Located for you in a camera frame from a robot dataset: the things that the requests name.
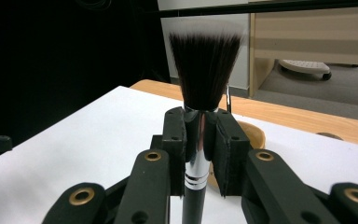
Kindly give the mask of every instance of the black bristles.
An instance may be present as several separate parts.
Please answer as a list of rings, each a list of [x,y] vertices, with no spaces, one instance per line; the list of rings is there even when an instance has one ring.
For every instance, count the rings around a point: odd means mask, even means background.
[[[241,35],[169,35],[185,105],[214,110],[226,89]]]

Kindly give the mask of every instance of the dark background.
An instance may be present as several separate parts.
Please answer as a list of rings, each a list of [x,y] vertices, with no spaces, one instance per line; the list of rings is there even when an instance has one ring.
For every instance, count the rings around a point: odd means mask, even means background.
[[[98,11],[76,0],[0,1],[0,134],[16,146],[118,85],[168,82],[159,19],[141,20],[139,8],[128,0]]]

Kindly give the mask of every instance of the white table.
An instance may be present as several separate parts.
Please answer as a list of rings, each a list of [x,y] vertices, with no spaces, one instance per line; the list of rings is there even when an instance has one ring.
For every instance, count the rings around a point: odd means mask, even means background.
[[[164,113],[182,102],[118,87],[0,156],[0,224],[41,223],[75,184],[109,188],[128,176],[137,154],[161,134]],[[276,151],[308,185],[326,193],[337,182],[358,184],[358,145],[235,115],[261,128]],[[181,223],[172,197],[171,223]],[[246,223],[241,198],[207,189],[203,223]]]

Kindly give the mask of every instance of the wooden tabletop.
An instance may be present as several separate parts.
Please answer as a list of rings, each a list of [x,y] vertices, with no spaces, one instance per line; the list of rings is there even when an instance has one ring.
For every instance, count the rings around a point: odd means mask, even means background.
[[[131,88],[175,100],[183,100],[180,87],[173,84],[145,79],[135,83]],[[225,97],[222,98],[219,107],[226,109]],[[358,144],[357,119],[347,119],[235,96],[231,97],[231,111],[234,114],[261,119],[309,133],[331,133],[344,141]]]

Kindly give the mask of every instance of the brush ferrule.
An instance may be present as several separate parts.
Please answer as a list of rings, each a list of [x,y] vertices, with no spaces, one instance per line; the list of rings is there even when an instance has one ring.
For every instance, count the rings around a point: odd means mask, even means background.
[[[217,108],[213,111],[199,111],[185,106],[186,111],[186,174],[185,185],[189,189],[199,190],[206,187],[209,167],[211,164],[210,156],[207,155],[208,150],[211,151],[212,136],[206,134],[207,113],[217,112]]]

